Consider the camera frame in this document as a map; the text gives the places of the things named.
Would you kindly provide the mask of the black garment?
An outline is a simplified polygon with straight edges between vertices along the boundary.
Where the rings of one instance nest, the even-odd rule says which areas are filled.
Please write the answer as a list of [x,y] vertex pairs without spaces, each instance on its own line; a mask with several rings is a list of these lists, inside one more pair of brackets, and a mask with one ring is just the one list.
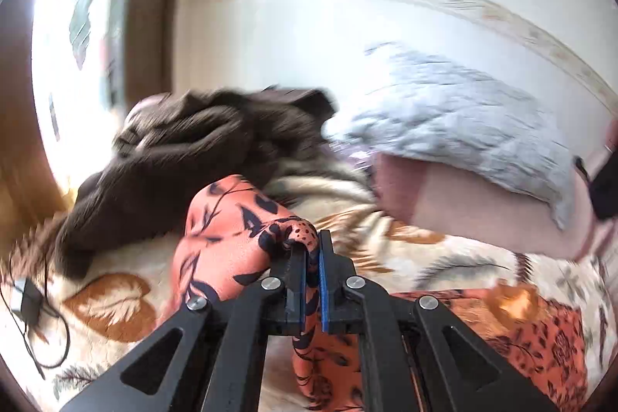
[[574,165],[584,177],[589,188],[589,196],[595,217],[599,220],[609,220],[618,213],[618,157],[613,152],[593,179],[584,167],[580,156],[574,158]]

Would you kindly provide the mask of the dark brown fleece garment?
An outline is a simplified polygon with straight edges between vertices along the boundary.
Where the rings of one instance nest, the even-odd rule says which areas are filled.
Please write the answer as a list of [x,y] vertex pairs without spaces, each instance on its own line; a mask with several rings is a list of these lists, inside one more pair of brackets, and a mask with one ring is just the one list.
[[179,229],[194,195],[229,175],[262,188],[282,161],[315,159],[334,112],[319,89],[190,91],[140,102],[110,163],[78,188],[56,235],[56,270],[82,279],[96,253]]

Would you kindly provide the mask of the grey quilted pillow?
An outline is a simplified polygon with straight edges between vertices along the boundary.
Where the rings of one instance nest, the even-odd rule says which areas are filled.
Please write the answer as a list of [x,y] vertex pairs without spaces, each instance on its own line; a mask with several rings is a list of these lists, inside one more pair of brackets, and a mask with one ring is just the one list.
[[325,125],[331,141],[467,170],[546,203],[570,225],[572,155],[554,115],[479,70],[396,43],[367,52],[369,86]]

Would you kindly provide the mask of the cream leaf-pattern fleece blanket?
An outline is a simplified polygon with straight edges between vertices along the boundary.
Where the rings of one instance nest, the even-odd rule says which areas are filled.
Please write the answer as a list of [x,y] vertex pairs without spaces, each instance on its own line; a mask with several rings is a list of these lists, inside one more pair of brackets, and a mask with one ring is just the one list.
[[[287,176],[266,189],[327,229],[337,253],[387,292],[442,300],[562,411],[579,411],[617,348],[611,297],[595,256],[577,261],[515,253],[390,217],[365,183]],[[154,328],[170,290],[176,235],[97,256],[86,278],[41,272],[59,318],[26,331],[1,315],[1,356],[40,411],[61,409]]]

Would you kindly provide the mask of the orange floral cloth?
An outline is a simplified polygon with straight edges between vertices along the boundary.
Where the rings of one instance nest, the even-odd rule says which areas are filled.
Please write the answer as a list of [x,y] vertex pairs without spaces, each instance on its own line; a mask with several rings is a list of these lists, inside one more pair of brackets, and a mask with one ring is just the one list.
[[[317,232],[240,176],[209,184],[188,207],[184,236],[171,266],[171,316],[191,296],[218,303],[236,298],[293,244],[308,250],[306,313],[293,339],[297,385],[312,411],[365,410],[357,339],[322,329]],[[545,299],[532,285],[436,294],[562,411],[578,411],[587,395],[580,310]]]

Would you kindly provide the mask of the window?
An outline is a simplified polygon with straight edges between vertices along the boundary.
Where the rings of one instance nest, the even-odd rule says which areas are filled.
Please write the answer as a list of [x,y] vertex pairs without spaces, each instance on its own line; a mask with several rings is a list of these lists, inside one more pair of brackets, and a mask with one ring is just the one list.
[[111,0],[34,0],[31,73],[51,173],[72,198],[112,157],[122,124],[110,85]]

